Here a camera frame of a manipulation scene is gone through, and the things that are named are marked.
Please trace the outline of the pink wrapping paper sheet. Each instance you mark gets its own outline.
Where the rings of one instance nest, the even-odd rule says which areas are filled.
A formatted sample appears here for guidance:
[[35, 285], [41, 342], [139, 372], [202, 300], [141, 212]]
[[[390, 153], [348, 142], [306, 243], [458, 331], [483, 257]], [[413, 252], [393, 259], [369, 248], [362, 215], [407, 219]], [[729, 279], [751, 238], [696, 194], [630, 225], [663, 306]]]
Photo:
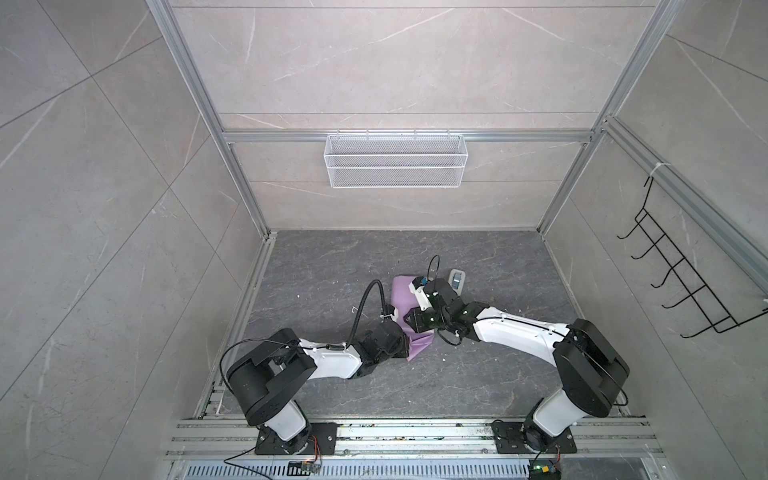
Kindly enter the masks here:
[[396, 323], [402, 328], [409, 340], [408, 361], [412, 361], [428, 348], [435, 338], [433, 330], [417, 333], [405, 322], [405, 316], [412, 309], [420, 309], [416, 296], [410, 290], [414, 279], [415, 276], [396, 276], [392, 280], [391, 289], [391, 304], [397, 310]]

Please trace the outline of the grey tape dispenser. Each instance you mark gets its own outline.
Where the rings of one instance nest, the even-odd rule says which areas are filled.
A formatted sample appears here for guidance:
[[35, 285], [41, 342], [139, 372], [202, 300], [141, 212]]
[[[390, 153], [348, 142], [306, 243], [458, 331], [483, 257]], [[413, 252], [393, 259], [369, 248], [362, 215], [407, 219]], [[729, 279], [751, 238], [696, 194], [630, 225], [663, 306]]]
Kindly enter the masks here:
[[466, 283], [466, 273], [463, 270], [452, 269], [449, 274], [449, 283], [457, 295], [461, 295]]

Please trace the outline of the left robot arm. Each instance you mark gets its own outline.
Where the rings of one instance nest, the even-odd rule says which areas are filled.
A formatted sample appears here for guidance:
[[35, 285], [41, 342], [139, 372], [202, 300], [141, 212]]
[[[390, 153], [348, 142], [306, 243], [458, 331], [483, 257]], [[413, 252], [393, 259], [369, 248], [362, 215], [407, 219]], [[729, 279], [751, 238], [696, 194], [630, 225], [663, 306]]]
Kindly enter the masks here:
[[406, 333], [391, 319], [345, 344], [321, 344], [281, 329], [236, 360], [223, 374], [248, 424], [272, 434], [287, 451], [302, 447], [312, 427], [294, 396], [310, 380], [349, 380], [409, 355]]

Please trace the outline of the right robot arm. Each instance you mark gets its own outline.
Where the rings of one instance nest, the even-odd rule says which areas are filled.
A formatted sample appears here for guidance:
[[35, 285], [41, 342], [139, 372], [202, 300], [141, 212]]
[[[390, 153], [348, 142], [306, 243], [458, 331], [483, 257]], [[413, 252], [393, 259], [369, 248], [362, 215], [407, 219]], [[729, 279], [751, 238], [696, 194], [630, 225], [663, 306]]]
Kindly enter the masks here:
[[630, 368], [590, 321], [549, 323], [513, 315], [482, 302], [466, 303], [444, 279], [415, 278], [409, 285], [418, 305], [404, 316], [417, 332], [445, 332], [459, 341], [498, 344], [554, 366], [561, 387], [528, 414], [531, 440], [551, 440], [584, 417], [607, 417], [627, 395]]

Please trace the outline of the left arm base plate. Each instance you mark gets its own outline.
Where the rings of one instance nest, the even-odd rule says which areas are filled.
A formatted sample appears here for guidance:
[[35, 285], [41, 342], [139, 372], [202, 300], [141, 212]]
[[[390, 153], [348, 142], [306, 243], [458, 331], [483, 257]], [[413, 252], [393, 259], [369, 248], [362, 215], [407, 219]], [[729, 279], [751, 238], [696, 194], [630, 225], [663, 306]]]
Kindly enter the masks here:
[[291, 440], [281, 439], [269, 427], [264, 427], [256, 443], [256, 455], [332, 455], [335, 452], [339, 425], [331, 422], [310, 423]]

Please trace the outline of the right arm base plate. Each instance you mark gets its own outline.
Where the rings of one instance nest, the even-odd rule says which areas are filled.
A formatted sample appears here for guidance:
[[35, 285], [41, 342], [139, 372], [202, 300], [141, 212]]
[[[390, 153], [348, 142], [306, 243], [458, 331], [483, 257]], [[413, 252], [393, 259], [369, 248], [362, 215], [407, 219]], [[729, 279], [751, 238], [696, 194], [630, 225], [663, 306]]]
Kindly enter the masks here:
[[569, 428], [559, 436], [551, 437], [536, 425], [524, 422], [494, 420], [492, 436], [499, 454], [561, 453], [575, 454], [577, 447]]

